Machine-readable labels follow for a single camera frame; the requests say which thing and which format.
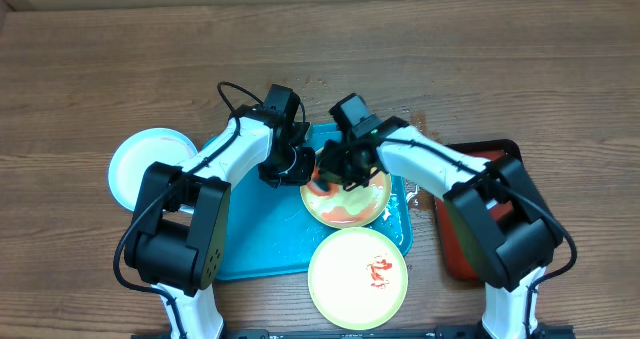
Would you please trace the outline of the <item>pink and black sponge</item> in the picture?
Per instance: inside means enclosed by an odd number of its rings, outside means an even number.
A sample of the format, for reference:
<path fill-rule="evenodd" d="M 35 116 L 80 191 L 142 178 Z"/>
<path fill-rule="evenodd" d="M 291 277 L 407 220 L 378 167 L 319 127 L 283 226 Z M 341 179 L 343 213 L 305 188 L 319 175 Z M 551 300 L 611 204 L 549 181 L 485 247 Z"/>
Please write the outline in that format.
<path fill-rule="evenodd" d="M 316 196 L 332 196 L 338 192 L 339 186 L 324 179 L 318 167 L 314 168 L 311 180 L 306 184 L 308 189 Z"/>

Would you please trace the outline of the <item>light blue round plate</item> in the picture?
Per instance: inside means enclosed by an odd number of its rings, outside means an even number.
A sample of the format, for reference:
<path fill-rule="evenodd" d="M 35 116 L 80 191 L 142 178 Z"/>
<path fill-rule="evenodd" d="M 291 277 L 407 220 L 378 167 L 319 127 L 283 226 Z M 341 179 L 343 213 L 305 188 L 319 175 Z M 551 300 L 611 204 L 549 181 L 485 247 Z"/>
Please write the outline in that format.
<path fill-rule="evenodd" d="M 114 153 L 108 169 L 108 185 L 125 209 L 135 209 L 146 169 L 155 162 L 176 165 L 197 154 L 194 143 L 170 128 L 150 128 L 125 140 Z"/>

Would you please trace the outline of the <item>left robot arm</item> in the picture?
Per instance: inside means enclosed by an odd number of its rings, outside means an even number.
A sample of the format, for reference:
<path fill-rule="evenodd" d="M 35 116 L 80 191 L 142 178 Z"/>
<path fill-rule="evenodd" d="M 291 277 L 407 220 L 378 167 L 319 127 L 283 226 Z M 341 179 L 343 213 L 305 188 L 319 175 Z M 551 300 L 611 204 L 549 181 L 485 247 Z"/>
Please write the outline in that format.
<path fill-rule="evenodd" d="M 272 85 L 255 105 L 230 110 L 223 133 L 180 164 L 144 172 L 133 217 L 118 242 L 113 272 L 125 288 L 161 297 L 169 338 L 219 337 L 212 283 L 219 269 L 233 188 L 252 169 L 273 188 L 303 186 L 315 154 L 300 97 Z"/>

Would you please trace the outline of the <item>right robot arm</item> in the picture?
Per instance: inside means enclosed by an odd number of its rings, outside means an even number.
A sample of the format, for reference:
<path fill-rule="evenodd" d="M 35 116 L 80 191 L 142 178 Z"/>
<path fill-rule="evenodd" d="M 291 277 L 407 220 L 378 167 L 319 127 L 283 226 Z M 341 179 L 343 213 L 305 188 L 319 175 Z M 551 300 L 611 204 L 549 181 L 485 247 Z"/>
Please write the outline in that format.
<path fill-rule="evenodd" d="M 375 170 L 404 177 L 446 207 L 463 254 L 486 288 L 481 325 L 491 338 L 543 338 L 535 317 L 546 268 L 568 241 L 521 160 L 458 152 L 398 117 L 380 119 L 351 94 L 329 111 L 342 136 L 317 165 L 321 187 L 365 185 Z"/>

